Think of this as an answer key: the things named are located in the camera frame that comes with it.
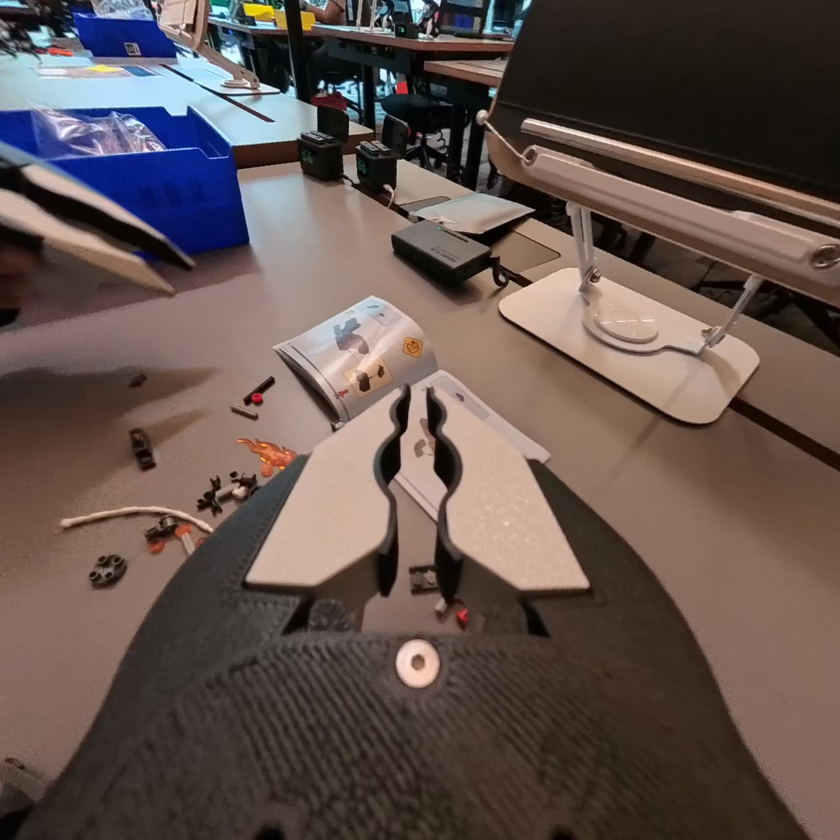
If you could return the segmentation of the wooden desk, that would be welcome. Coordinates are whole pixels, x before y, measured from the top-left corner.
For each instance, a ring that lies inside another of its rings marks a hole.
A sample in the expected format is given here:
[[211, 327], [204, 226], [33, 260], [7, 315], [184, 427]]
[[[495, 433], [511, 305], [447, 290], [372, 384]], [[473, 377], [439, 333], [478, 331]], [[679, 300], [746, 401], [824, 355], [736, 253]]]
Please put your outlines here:
[[246, 35], [245, 49], [251, 54], [251, 66], [259, 79], [266, 78], [266, 64], [259, 60], [257, 49], [268, 43], [282, 43], [288, 47], [291, 65], [291, 86], [297, 98], [309, 103], [308, 48], [316, 44], [329, 45], [331, 56], [358, 67], [364, 95], [363, 124], [372, 126], [375, 103], [373, 70], [389, 70], [414, 79], [425, 72], [427, 61], [493, 59], [509, 54], [513, 39], [494, 35], [418, 35], [408, 38], [381, 27], [360, 25], [329, 25], [314, 23], [310, 28], [298, 28], [290, 33], [278, 23], [245, 24], [211, 15], [208, 19], [212, 38], [217, 40], [224, 31]]

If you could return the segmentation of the lego instruction booklet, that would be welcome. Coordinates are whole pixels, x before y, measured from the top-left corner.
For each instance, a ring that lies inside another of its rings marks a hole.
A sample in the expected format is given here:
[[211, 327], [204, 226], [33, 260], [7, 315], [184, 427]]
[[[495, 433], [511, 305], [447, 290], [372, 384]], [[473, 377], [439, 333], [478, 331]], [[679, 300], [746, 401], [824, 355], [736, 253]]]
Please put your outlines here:
[[452, 374], [438, 368], [432, 344], [410, 317], [391, 303], [368, 297], [274, 351], [324, 397], [339, 424], [361, 415], [394, 390], [412, 387], [402, 469], [396, 483], [433, 519], [445, 494], [434, 472], [434, 436], [428, 429], [426, 390], [449, 394], [495, 429], [525, 458], [546, 465], [549, 452], [496, 413]]

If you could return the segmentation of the black power bank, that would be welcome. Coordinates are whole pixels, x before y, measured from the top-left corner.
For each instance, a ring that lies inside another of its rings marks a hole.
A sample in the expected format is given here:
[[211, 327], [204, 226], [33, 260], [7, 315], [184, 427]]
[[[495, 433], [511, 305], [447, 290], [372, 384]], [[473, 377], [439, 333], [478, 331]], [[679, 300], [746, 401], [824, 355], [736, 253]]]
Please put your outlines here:
[[484, 270], [494, 270], [488, 246], [433, 219], [395, 232], [391, 242], [396, 256], [444, 287], [458, 287]]

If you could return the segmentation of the blue plastic bin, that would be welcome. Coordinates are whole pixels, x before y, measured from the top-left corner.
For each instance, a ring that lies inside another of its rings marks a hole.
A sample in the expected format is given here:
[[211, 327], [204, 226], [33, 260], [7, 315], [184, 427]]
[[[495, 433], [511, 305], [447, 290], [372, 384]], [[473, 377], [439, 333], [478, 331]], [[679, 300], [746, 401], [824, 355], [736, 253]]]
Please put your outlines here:
[[[56, 109], [104, 116], [115, 111], [142, 121], [166, 151], [47, 159], [39, 154], [30, 113]], [[228, 138], [194, 108], [30, 108], [3, 111], [2, 143], [46, 161], [113, 200], [193, 256], [246, 245], [249, 231]]]
[[154, 19], [72, 13], [80, 42], [98, 58], [176, 58], [174, 43]]

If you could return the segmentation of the silver foil pouch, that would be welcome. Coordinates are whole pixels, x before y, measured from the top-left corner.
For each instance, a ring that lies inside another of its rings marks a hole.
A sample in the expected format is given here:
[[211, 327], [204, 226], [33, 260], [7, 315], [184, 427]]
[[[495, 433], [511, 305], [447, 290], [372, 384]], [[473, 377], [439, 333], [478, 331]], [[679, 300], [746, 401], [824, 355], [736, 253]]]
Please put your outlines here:
[[456, 233], [487, 234], [531, 216], [532, 208], [506, 198], [472, 192], [445, 202], [415, 208], [408, 217], [414, 222], [432, 221]]

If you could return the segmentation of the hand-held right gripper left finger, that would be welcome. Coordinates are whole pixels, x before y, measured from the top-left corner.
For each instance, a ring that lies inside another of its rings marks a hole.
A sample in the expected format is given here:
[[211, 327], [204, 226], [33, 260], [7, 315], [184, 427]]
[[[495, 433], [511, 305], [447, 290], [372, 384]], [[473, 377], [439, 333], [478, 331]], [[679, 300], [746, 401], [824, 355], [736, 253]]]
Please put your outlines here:
[[396, 500], [411, 387], [402, 385], [303, 459], [245, 576], [306, 599], [387, 597], [398, 572]]

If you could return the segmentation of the black monitor screen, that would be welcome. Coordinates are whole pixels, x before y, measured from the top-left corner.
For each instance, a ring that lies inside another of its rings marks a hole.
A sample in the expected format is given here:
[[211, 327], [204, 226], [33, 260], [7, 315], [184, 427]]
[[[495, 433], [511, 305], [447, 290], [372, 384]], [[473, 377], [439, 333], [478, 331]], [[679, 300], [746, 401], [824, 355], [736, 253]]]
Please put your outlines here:
[[838, 203], [839, 3], [532, 2], [496, 105]]

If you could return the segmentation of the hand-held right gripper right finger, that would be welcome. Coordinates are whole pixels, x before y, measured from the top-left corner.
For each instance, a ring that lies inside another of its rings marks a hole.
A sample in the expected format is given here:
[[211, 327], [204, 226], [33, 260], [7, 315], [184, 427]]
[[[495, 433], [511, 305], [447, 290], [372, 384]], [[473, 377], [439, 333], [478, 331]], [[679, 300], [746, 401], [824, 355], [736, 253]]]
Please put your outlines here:
[[452, 395], [427, 390], [434, 471], [445, 486], [434, 566], [447, 602], [503, 603], [590, 590], [534, 467]]

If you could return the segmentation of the black office chair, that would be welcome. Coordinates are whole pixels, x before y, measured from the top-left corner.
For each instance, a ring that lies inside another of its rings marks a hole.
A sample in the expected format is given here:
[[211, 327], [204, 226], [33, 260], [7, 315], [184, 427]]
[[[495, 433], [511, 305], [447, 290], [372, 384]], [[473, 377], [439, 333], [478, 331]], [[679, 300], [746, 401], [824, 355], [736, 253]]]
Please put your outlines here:
[[[447, 178], [459, 181], [466, 126], [461, 108], [416, 93], [393, 93], [381, 100], [381, 108], [385, 114], [383, 123], [392, 120], [407, 126], [405, 137], [398, 144], [405, 152], [405, 161], [427, 170], [445, 166]], [[442, 134], [444, 129], [449, 129], [448, 141], [439, 148], [432, 147], [429, 137]]]

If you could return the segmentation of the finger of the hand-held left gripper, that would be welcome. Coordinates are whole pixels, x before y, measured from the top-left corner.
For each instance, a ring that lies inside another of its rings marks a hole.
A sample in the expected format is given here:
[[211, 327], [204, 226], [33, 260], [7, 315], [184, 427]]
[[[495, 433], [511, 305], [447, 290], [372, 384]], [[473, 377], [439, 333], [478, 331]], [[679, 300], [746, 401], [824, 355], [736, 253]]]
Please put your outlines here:
[[2, 190], [25, 198], [40, 211], [89, 228], [170, 265], [194, 262], [152, 226], [78, 179], [13, 145], [1, 143]]
[[15, 192], [1, 191], [1, 224], [2, 236], [17, 247], [39, 250], [47, 246], [134, 285], [174, 293], [173, 286], [141, 257], [110, 244], [98, 234], [60, 221]]

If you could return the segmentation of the clear plastic bags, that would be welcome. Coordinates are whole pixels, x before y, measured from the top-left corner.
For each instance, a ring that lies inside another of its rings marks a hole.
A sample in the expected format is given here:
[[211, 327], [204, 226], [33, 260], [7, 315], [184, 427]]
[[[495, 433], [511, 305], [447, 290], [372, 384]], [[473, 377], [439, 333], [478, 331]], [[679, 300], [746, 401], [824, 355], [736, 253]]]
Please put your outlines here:
[[47, 159], [144, 154], [167, 150], [164, 142], [131, 114], [104, 116], [38, 108], [30, 113], [38, 152]]

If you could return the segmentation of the black battery charger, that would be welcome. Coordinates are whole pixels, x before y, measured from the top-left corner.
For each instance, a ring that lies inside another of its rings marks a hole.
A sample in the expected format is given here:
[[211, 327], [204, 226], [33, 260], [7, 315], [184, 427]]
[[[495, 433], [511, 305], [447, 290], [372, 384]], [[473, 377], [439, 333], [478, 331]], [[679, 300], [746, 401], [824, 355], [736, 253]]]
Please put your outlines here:
[[375, 193], [396, 188], [398, 157], [381, 141], [365, 141], [355, 150], [358, 183]]
[[319, 131], [301, 133], [297, 139], [298, 159], [304, 174], [322, 182], [344, 178], [341, 140]]

